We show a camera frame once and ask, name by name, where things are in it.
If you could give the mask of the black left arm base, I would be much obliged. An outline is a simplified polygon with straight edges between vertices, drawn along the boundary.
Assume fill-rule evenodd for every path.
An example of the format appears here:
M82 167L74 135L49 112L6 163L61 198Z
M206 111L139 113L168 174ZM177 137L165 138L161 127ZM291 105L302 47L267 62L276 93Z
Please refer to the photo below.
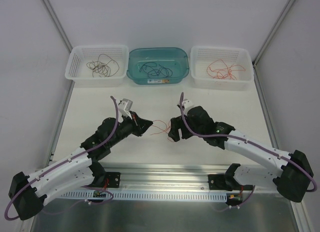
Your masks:
M93 180L91 186L94 188L119 188L121 181L120 172L104 172Z

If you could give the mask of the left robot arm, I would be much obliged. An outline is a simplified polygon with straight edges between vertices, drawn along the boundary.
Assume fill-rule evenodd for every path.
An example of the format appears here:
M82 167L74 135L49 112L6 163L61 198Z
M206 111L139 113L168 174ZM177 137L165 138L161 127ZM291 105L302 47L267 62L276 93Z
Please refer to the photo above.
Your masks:
M68 191L101 186L106 172L99 161L116 144L130 135L141 137L152 125L151 120L140 118L134 111L129 117L123 116L121 122L114 117L104 119L95 133L69 156L28 175L22 171L14 175L8 206L13 206L17 218L24 221Z

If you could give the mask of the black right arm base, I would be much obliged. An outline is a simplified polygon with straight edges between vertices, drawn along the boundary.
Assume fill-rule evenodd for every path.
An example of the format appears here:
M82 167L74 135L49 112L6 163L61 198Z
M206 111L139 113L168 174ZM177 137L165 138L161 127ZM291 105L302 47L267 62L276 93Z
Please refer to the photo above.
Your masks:
M209 190L222 190L222 191L234 191L243 189L243 186L235 182L226 182L225 176L223 174L208 174L208 187Z

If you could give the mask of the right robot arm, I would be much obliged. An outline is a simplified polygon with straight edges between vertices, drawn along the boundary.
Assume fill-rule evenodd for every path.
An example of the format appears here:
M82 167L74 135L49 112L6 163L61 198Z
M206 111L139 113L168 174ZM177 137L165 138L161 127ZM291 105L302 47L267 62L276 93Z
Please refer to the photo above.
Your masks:
M277 191L284 198L299 203L306 193L318 189L303 152L295 150L291 153L254 141L233 126L214 121L201 106L171 118L170 124L168 136L174 142L197 136L210 146L256 162L256 165L232 163L224 174L209 176L209 187L213 190L251 190L258 187Z

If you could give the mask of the teal plastic tub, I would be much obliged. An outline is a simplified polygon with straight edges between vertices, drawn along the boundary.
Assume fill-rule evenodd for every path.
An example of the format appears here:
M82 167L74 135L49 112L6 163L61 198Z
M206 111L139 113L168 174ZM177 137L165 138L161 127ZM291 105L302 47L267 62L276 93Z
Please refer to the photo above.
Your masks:
M129 53L126 75L137 85L180 83L189 74L187 53L178 47L138 48Z

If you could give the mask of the right white mesh basket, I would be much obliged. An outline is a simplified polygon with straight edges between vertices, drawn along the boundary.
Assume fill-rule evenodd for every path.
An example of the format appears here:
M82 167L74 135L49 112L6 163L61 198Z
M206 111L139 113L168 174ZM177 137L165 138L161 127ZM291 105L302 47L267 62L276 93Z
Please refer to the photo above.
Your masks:
M196 88L246 91L254 81L252 60L243 48L194 46L189 64Z

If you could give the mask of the white mesh basket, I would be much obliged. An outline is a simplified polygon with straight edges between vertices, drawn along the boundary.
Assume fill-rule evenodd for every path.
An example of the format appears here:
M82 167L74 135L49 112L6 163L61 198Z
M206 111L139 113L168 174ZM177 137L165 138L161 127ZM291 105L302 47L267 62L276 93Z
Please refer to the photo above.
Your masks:
M127 76L128 63L126 45L75 46L69 55L65 78L79 88L117 87Z
M189 64L196 88L246 91L254 81L252 60L243 48L194 46Z

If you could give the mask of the left white mesh basket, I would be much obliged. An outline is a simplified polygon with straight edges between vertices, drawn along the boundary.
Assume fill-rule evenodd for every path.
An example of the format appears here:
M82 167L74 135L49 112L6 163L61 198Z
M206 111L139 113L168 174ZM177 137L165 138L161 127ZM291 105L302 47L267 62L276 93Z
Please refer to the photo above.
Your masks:
M65 78L79 88L117 87L127 76L128 63L126 45L75 46L69 55Z

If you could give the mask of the aluminium frame rail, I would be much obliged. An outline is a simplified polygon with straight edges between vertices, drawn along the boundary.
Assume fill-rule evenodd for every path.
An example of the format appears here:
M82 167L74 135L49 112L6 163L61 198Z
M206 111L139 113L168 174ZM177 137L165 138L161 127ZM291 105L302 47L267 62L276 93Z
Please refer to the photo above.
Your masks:
M74 159L59 165L54 163L28 176L27 181L38 196L71 191L82 187L91 190L95 177L104 172L120 172L119 188L109 190L208 190L208 175L224 175L227 165L164 165L102 163L91 169L89 162Z

